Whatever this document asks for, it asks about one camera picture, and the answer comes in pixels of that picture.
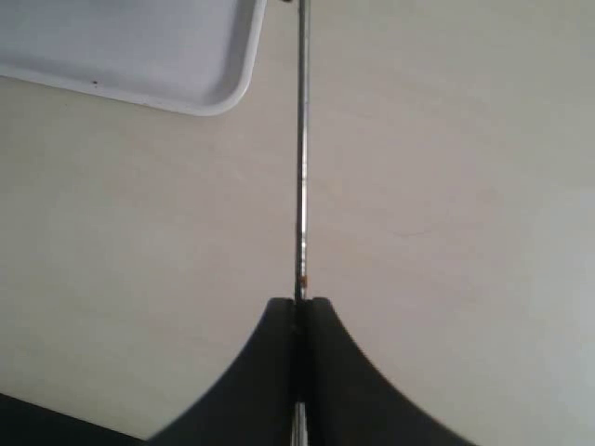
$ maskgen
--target light wood surface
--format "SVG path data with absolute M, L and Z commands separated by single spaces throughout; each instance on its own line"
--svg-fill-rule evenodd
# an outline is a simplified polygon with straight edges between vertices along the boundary
M 313 1 L 311 293 L 481 445 L 595 443 L 594 20 Z M 0 392 L 147 437 L 291 293 L 296 34 L 216 118 L 0 79 Z

